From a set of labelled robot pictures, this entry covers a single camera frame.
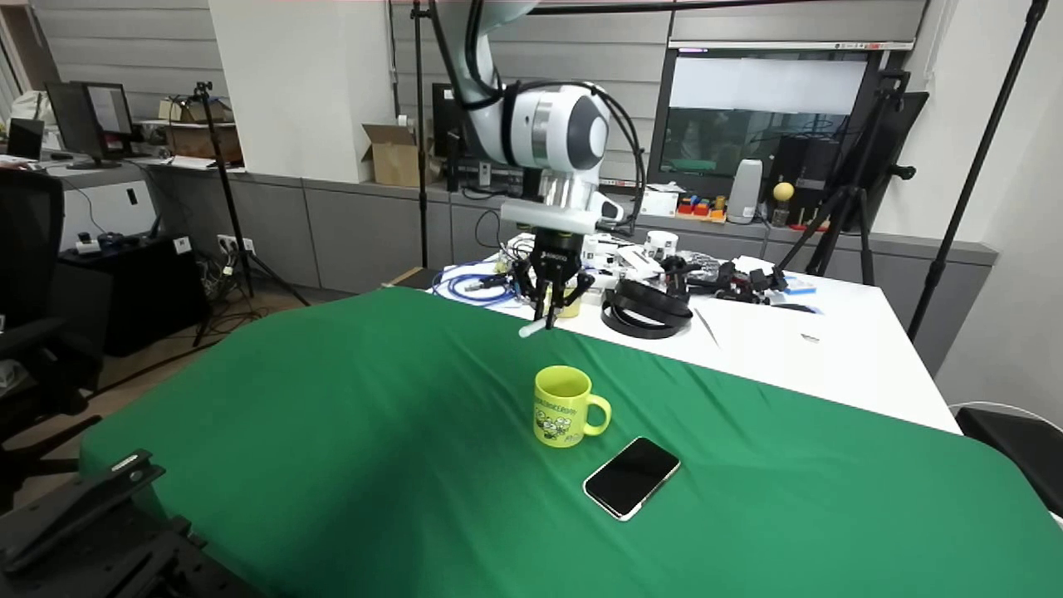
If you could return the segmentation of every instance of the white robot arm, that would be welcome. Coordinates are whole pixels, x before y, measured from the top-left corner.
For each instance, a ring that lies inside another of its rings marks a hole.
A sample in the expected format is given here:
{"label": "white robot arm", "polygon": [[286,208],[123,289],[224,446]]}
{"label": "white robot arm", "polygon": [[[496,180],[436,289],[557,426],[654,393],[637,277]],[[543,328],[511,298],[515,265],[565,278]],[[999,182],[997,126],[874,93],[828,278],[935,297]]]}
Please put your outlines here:
{"label": "white robot arm", "polygon": [[519,282],[534,298],[534,318],[552,324],[554,308],[593,282],[581,277],[581,236],[602,220],[599,165],[604,155],[608,107],[584,84],[501,84],[492,33],[537,0],[433,0],[433,23],[454,96],[482,148],[506,165],[546,169],[543,204],[511,199],[501,220],[534,230],[534,251]]}

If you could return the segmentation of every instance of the white table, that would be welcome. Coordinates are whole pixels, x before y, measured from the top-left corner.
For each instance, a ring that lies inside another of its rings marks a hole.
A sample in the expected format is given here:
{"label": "white table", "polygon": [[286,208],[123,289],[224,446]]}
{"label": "white table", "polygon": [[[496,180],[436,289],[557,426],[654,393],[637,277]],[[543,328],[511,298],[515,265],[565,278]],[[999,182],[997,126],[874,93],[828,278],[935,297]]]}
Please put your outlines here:
{"label": "white table", "polygon": [[[602,323],[602,297],[587,292],[578,317],[562,318],[557,328],[962,436],[886,297],[874,287],[803,278],[814,292],[792,301],[814,307],[820,317],[692,298],[715,337],[694,317],[670,339],[633,339]],[[492,308],[532,318],[525,301]]]}

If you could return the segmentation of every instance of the yellow mug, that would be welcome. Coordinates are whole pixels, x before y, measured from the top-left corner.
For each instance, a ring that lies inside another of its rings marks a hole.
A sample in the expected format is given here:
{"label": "yellow mug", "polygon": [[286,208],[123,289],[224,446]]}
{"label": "yellow mug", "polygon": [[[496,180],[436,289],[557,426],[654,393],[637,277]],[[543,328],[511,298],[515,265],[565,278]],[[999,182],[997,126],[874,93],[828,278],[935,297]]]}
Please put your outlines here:
{"label": "yellow mug", "polygon": [[[587,409],[602,409],[602,426],[587,423]],[[602,436],[611,423],[611,404],[593,396],[593,380],[572,366],[549,366],[534,374],[534,438],[549,448],[572,448],[584,436]]]}

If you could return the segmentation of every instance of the tripod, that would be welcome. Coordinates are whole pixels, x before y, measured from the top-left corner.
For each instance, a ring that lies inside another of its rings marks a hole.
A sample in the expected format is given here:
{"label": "tripod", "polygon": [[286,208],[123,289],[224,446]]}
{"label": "tripod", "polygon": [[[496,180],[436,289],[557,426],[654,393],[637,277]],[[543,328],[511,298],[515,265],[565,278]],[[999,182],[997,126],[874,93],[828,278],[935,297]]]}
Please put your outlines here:
{"label": "tripod", "polygon": [[227,197],[227,208],[230,208],[230,225],[234,225],[234,236],[236,244],[224,251],[224,261],[220,261],[220,282],[213,287],[211,292],[211,308],[207,308],[207,318],[198,332],[198,348],[203,345],[203,337],[207,328],[220,318],[224,311],[224,301],[227,297],[234,292],[234,287],[244,282],[244,298],[254,301],[255,298],[255,278],[254,278],[254,265],[260,265],[260,272],[265,272],[278,289],[286,289],[296,301],[308,307],[305,297],[283,282],[255,251],[245,248],[245,236],[244,236],[244,225],[238,225],[238,211],[236,211],[236,199],[234,199],[234,182],[230,182],[230,165],[227,165],[227,155],[224,155],[224,141],[220,141],[220,126],[213,121],[213,84],[198,84],[194,91],[194,100],[203,103],[203,121],[207,121],[207,135],[211,135],[211,146],[213,146],[213,158],[220,165],[220,180],[224,180],[224,197]]}
{"label": "tripod", "polygon": [[[871,251],[871,207],[869,207],[869,189],[871,189],[871,165],[876,162],[876,148],[886,131],[886,107],[901,103],[906,93],[906,74],[884,74],[884,91],[876,91],[874,110],[871,110],[871,133],[861,144],[857,152],[857,165],[853,175],[849,175],[849,186],[838,186],[833,197],[823,204],[823,208],[814,215],[814,221],[802,234],[802,239],[793,244],[793,248],[779,261],[776,269],[776,287],[784,287],[784,269],[799,260],[799,251],[808,247],[808,239],[830,220],[828,234],[820,236],[814,255],[808,260],[810,277],[823,277],[833,248],[838,248],[838,236],[844,230],[844,221],[853,215],[857,230],[861,230],[861,278],[864,287],[874,287],[874,251]],[[916,169],[913,165],[892,165],[881,175],[901,175],[901,180],[913,180]]]}

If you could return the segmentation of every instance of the smartphone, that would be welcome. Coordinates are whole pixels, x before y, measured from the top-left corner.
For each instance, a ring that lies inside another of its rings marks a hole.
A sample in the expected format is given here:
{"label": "smartphone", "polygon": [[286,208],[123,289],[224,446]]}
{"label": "smartphone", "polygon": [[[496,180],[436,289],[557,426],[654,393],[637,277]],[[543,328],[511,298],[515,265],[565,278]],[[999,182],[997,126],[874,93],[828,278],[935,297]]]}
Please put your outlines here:
{"label": "smartphone", "polygon": [[622,456],[596,468],[584,481],[608,514],[629,523],[677,471],[677,456],[647,438],[634,438]]}

